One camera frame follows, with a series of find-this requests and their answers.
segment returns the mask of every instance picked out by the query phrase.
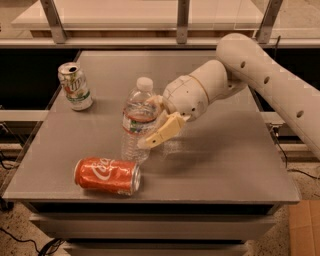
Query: floor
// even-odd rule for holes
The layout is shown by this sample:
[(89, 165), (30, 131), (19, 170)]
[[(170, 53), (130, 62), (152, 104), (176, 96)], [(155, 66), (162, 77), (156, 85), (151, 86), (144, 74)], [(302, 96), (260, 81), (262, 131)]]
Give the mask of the floor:
[[(252, 0), (260, 10), (265, 10), (267, 0)], [(2, 38), (30, 38), (28, 31), (14, 30), (10, 25), (19, 13), (30, 6), (34, 0), (1, 0), (0, 23)], [(282, 38), (320, 38), (320, 1), (319, 0), (284, 0), (280, 16), (276, 22), (272, 37), (281, 35)], [(6, 153), (10, 149), (0, 145), (0, 149)], [(320, 176), (320, 162), (309, 160), (307, 162), (289, 161), (288, 169), (299, 169)], [(3, 183), (8, 171), (0, 167), (0, 184)], [(289, 173), (301, 192), (302, 199), (320, 199), (320, 181), (309, 178), (301, 173)], [(38, 248), (42, 248), (49, 240), (38, 228), (28, 221), (31, 212), (21, 203), (16, 203), (10, 212), (0, 212), (0, 227), (8, 230), (19, 239), (34, 239)], [(281, 208), (276, 214), (277, 224), (264, 236), (256, 241), (248, 241), (248, 253), (246, 256), (285, 256), (290, 254), (288, 207)], [(0, 256), (7, 255), (36, 255), (32, 243), (18, 243), (9, 236), (0, 232)], [(66, 255), (59, 249), (54, 255)]]

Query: logo on can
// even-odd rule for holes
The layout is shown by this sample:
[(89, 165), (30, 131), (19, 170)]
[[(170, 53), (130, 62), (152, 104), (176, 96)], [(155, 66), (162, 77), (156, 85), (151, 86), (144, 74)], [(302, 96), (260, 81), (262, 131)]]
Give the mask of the logo on can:
[(86, 77), (75, 62), (68, 62), (58, 68), (58, 78), (73, 110), (87, 109), (92, 105)]
[(74, 180), (82, 188), (131, 196), (139, 189), (140, 171), (136, 162), (88, 157), (77, 163)]

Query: bottle cap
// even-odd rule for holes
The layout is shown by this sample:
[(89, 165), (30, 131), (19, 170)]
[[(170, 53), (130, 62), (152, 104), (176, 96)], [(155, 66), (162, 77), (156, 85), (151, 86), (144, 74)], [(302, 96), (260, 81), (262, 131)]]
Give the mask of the bottle cap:
[(140, 77), (137, 80), (137, 87), (140, 91), (150, 92), (153, 89), (153, 81), (148, 77)]

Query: cardboard box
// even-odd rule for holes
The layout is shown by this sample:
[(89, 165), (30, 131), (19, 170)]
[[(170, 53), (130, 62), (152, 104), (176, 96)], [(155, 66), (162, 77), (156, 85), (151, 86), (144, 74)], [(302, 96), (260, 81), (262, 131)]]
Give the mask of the cardboard box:
[(291, 256), (320, 256), (320, 201), (289, 206)]

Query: clear water bottle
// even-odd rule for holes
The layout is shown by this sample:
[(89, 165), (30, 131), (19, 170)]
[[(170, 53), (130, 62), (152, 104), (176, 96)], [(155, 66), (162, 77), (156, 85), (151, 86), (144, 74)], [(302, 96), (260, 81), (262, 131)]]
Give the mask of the clear water bottle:
[(142, 163), (149, 157), (150, 149), (140, 149), (138, 141), (155, 125), (158, 106), (154, 101), (153, 81), (140, 77), (130, 92), (123, 110), (123, 137), (121, 157), (123, 160)]

